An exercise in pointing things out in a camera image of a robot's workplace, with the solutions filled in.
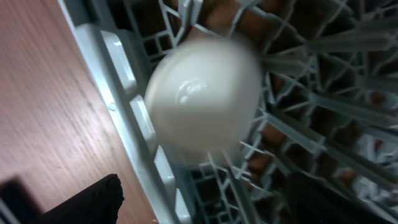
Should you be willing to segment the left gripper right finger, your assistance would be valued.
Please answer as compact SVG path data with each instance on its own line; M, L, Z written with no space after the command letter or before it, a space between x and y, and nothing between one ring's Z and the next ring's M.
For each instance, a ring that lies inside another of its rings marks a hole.
M390 221L355 205L319 180L302 172L287 178L290 214L300 224L389 224Z

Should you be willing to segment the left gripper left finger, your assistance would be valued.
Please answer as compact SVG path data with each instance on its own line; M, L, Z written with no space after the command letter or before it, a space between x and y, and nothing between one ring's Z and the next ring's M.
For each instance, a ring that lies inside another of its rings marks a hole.
M82 190L35 222L39 224L116 224L124 201L117 174L109 174Z

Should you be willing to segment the white cup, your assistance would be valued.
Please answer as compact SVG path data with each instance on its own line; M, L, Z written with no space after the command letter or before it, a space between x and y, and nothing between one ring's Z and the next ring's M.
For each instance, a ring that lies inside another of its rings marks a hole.
M145 93L159 140L194 152L235 147L255 117L261 75L252 48L236 40L179 45L155 68Z

